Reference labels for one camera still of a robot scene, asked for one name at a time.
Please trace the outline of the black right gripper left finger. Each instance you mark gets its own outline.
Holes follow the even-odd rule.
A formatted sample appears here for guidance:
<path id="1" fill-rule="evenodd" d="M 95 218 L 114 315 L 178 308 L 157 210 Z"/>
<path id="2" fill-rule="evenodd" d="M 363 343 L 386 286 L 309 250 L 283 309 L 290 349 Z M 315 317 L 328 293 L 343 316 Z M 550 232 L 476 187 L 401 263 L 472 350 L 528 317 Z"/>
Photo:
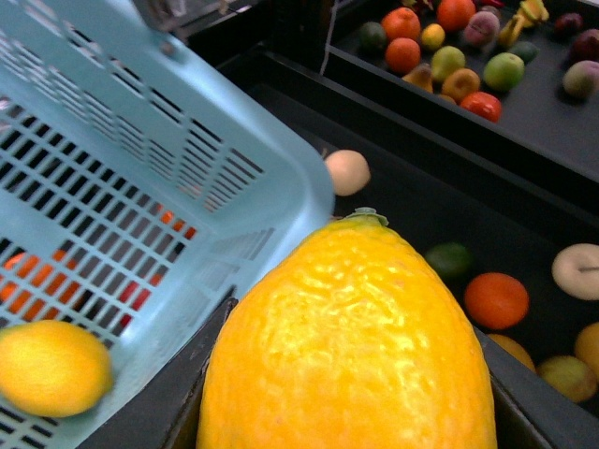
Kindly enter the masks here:
<path id="1" fill-rule="evenodd" d="M 226 297 L 184 347 L 81 448 L 193 448 L 212 347 L 238 300 Z"/>

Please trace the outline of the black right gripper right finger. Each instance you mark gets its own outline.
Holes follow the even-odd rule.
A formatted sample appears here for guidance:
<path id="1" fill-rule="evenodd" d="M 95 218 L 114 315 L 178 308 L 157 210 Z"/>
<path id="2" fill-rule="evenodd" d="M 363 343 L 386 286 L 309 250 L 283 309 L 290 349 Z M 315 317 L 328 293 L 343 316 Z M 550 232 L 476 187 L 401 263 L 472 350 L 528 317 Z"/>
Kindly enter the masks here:
<path id="1" fill-rule="evenodd" d="M 563 396 L 480 330 L 501 448 L 596 448 L 598 419 Z"/>

